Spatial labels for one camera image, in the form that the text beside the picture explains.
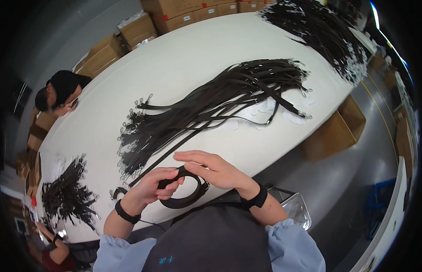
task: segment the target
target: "black shirt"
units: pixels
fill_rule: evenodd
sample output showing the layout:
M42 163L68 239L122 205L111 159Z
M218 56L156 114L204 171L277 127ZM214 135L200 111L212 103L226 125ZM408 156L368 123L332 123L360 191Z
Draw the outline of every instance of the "black shirt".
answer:
M76 90L78 84L83 89L92 79L86 76L72 73L71 71L61 70L56 72L48 82L52 84L57 94L57 101L53 108L64 104L71 94Z

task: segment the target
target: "person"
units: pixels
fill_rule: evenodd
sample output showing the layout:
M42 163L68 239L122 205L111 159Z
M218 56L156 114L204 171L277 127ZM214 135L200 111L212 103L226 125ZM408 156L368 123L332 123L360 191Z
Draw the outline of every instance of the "person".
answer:
M56 72L35 96L35 107L41 112L52 111L58 116L73 111L72 102L92 79L61 70Z
M69 248L63 243L61 237L53 235L47 230L45 225L40 222L37 223L37 228L47 239L53 241L57 247L51 251L40 251L33 242L28 241L27 244L31 256L51 272L73 270L75 268L75 261L69 254Z
M253 179L216 154L175 152L174 159L217 188L236 189L245 202L194 208L175 218L158 239L131 245L126 241L131 222L148 204L169 199L184 182L181 177L158 189L159 181L175 178L178 170L155 168L118 202L121 210L116 207L108 215L93 271L326 271L314 240ZM248 207L249 200L260 201Z

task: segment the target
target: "gray wall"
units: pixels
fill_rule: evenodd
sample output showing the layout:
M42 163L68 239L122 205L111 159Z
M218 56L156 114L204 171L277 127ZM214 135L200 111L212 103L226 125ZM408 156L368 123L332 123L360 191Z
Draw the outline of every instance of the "gray wall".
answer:
M26 149L34 98L59 70L70 70L116 25L142 10L140 0L49 1L29 16L12 42L10 65L33 89L20 122L8 117L5 159L13 162Z

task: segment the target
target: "person in red shirt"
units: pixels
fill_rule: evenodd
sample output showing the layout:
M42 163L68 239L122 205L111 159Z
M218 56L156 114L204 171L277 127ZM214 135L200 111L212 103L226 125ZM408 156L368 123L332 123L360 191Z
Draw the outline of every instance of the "person in red shirt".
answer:
M69 248L59 239L59 236L53 235L42 223L37 223L37 228L49 240L57 246L49 251L40 251L37 246L28 241L29 253L43 266L51 272L70 271L75 268L75 261L69 254Z

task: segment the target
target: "light strip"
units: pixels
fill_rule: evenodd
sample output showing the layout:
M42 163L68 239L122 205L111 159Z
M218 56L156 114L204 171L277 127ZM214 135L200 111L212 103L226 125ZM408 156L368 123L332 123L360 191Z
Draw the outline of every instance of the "light strip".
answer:
M382 36L385 38L385 40L387 40L388 45L391 46L391 48L394 50L394 52L396 52L397 56L399 56L401 62L404 65L404 68L406 69L407 74L409 75L409 78L410 78L412 85L414 85L414 81L412 80L412 77L410 76L410 73L407 69L409 67L408 63L399 55L399 52L397 52L396 48L393 46L393 44L390 42L390 40L388 40L387 36L385 36L385 34L383 34L383 32L381 31L380 26L379 26L379 16L377 15L377 9L371 1L370 1L370 5L371 5L371 8L373 9L374 21L376 23L377 30L380 32L380 34L382 34Z

